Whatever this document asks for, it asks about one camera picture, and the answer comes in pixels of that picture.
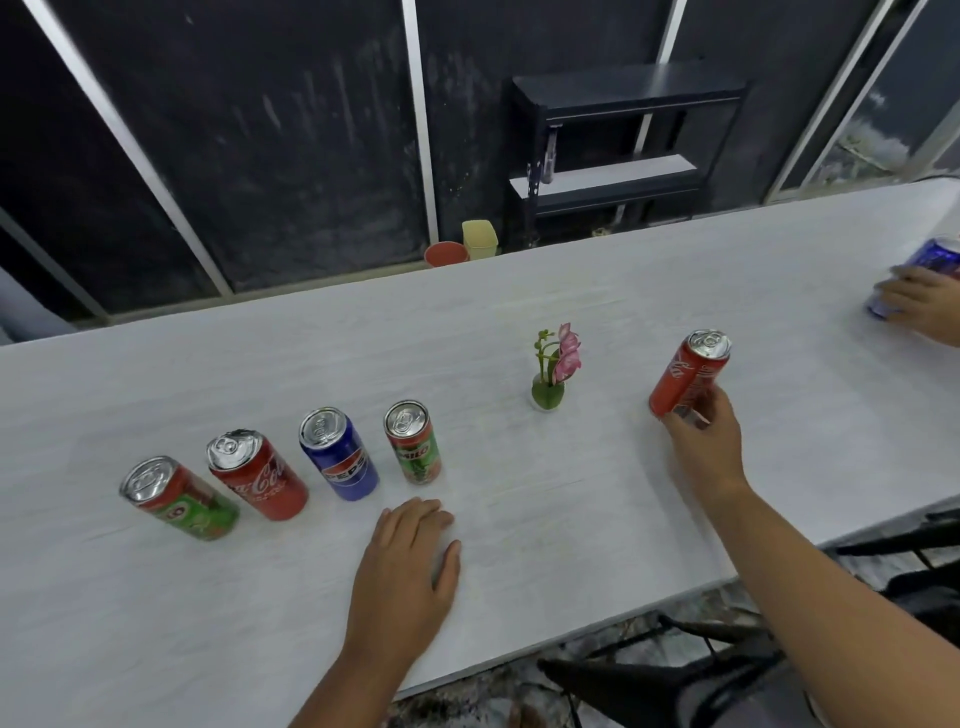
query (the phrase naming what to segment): red cup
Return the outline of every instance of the red cup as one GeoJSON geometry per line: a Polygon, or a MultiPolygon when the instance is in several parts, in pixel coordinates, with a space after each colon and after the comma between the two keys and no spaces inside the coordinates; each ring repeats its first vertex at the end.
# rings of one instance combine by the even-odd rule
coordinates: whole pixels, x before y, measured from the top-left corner
{"type": "Polygon", "coordinates": [[[467,249],[460,243],[434,243],[426,249],[423,259],[431,268],[440,268],[442,265],[466,263],[470,258],[467,249]]]}

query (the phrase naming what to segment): small potted plant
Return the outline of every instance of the small potted plant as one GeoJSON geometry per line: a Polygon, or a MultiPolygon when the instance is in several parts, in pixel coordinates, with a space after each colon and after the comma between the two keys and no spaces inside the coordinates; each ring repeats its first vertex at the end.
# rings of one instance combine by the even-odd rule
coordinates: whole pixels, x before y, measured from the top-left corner
{"type": "Polygon", "coordinates": [[[534,376],[530,396],[539,409],[552,412],[564,399],[566,381],[582,366],[578,351],[580,337],[570,330],[570,324],[563,324],[556,333],[545,328],[534,349],[540,360],[540,372],[534,376]],[[557,340],[548,341],[552,336],[557,340]]]}

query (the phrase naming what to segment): metal shelf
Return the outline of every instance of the metal shelf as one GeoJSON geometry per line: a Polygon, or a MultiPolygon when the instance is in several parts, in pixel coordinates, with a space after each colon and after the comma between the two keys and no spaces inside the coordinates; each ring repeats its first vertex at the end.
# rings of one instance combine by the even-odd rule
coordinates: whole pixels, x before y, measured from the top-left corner
{"type": "MultiPolygon", "coordinates": [[[[557,172],[550,184],[540,184],[535,200],[536,216],[695,192],[705,181],[705,175],[681,155],[557,172]]],[[[521,200],[526,199],[529,194],[526,177],[513,178],[510,186],[521,200]]]]}
{"type": "MultiPolygon", "coordinates": [[[[523,208],[525,245],[536,245],[536,221],[546,215],[696,193],[691,200],[692,216],[708,188],[749,87],[747,82],[704,61],[514,77],[514,104],[533,126],[527,174],[510,180],[523,208]],[[550,183],[542,181],[544,166],[552,170],[557,154],[557,129],[565,123],[640,116],[672,109],[678,112],[672,134],[676,139],[685,119],[683,109],[715,104],[736,104],[736,111],[712,159],[703,169],[680,155],[667,154],[557,172],[550,183]],[[551,157],[549,164],[545,162],[545,155],[551,157]]],[[[671,150],[672,146],[668,145],[665,151],[671,150]]]]}
{"type": "Polygon", "coordinates": [[[515,76],[516,102],[547,124],[739,101],[746,82],[703,61],[515,76]]]}

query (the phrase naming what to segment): pink orchid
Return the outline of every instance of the pink orchid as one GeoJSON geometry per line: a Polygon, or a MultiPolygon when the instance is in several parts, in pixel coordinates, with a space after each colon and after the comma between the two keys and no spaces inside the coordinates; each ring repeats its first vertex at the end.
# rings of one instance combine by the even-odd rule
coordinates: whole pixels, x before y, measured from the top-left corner
{"type": "Polygon", "coordinates": [[[562,381],[570,379],[581,366],[583,364],[580,361],[580,353],[576,349],[563,354],[553,368],[553,383],[560,384],[562,381]]]}
{"type": "Polygon", "coordinates": [[[580,337],[570,330],[570,324],[562,324],[557,329],[557,339],[560,341],[560,354],[576,352],[580,348],[580,337]]]}

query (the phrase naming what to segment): red can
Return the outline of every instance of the red can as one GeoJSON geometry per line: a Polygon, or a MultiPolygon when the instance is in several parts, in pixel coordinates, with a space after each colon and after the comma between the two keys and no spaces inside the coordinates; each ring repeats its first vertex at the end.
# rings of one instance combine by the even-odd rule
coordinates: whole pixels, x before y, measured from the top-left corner
{"type": "Polygon", "coordinates": [[[256,430],[235,429],[206,446],[210,472],[271,521],[286,521],[306,505],[303,481],[256,430]]]}
{"type": "Polygon", "coordinates": [[[692,405],[730,361],[730,337],[701,328],[684,339],[650,395],[650,409],[663,417],[678,405],[692,405]]]}

